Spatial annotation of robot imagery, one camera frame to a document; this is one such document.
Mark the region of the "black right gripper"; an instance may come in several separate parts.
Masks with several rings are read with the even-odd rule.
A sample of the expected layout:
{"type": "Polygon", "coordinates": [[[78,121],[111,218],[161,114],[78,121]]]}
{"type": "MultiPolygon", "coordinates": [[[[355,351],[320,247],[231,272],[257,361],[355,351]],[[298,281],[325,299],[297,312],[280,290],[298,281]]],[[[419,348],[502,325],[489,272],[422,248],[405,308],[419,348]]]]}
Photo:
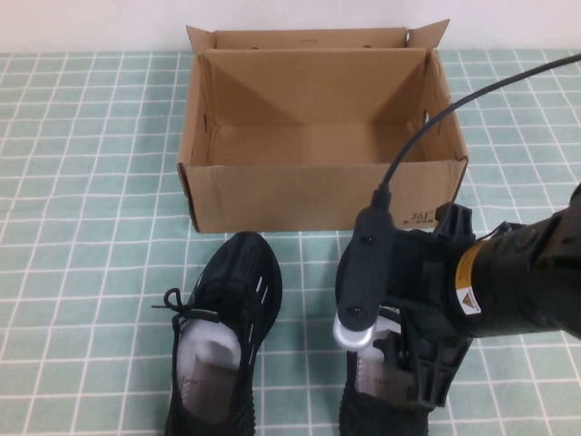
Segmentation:
{"type": "Polygon", "coordinates": [[[455,273],[476,241],[472,212],[446,203],[436,210],[433,232],[396,231],[384,304],[397,308],[401,333],[373,341],[390,367],[411,376],[407,399],[425,407],[445,405],[472,340],[460,326],[455,273]]]}

